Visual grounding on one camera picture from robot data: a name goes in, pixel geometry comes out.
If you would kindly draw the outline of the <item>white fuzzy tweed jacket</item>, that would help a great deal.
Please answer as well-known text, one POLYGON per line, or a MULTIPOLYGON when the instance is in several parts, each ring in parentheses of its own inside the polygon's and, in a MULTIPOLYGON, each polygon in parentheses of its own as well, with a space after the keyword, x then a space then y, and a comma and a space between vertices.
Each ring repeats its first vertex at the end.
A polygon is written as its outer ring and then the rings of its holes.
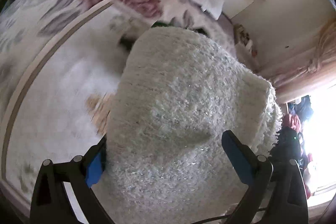
POLYGON ((116 223, 224 214, 246 188, 222 149, 222 133, 231 130, 266 155, 281 117, 271 83, 217 42, 151 28, 135 42, 113 97, 106 170, 94 192, 116 223))

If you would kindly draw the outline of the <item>pile of mixed clothes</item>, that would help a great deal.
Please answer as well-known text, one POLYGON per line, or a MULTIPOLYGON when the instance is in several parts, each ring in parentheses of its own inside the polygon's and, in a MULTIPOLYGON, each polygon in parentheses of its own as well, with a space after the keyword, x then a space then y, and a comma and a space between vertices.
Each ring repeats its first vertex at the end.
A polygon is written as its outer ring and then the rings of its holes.
POLYGON ((305 151, 303 137, 303 122, 308 121, 313 115, 309 96, 301 98, 300 103, 287 103, 288 114, 282 118, 280 131, 277 132, 277 143, 270 151, 270 161, 274 173, 280 171, 280 166, 290 159, 294 159, 299 170, 304 175, 312 156, 305 151))

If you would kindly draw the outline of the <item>black folded clothes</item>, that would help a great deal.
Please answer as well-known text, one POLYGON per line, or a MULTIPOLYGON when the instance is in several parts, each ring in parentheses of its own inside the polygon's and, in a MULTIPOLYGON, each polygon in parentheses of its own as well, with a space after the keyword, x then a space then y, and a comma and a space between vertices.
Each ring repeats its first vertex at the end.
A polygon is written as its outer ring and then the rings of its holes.
MULTIPOLYGON (((176 27, 176 28, 181 28, 184 30, 190 30, 192 32, 195 32, 197 34, 201 34, 206 36, 207 38, 210 38, 210 35, 207 33, 207 31, 204 28, 191 28, 191 27, 183 27, 180 26, 178 24, 166 24, 164 22, 155 22, 155 24, 153 24, 151 26, 151 28, 157 28, 157 27, 176 27)), ((144 31, 140 31, 140 30, 134 30, 134 31, 127 31, 125 34, 123 34, 123 36, 120 38, 118 45, 122 46, 127 52, 130 52, 133 45, 135 44, 136 40, 144 33, 146 32, 146 30, 144 31)))

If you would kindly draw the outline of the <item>pink floral curtain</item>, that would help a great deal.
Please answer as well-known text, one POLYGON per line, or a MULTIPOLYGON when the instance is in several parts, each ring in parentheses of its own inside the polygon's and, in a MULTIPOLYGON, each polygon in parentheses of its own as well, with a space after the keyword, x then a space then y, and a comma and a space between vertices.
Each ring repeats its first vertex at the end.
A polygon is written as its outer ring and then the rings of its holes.
POLYGON ((290 58, 267 78, 279 104, 335 85, 335 19, 323 26, 313 48, 290 58))

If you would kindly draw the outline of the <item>white nightstand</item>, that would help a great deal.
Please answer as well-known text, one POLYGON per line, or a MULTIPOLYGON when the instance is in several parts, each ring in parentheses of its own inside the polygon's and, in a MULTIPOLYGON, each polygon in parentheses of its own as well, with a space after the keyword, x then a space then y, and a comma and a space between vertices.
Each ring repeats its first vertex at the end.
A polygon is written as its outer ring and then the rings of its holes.
POLYGON ((234 42, 238 60, 253 72, 258 72, 260 65, 257 60, 257 48, 249 32, 241 24, 234 25, 234 42))

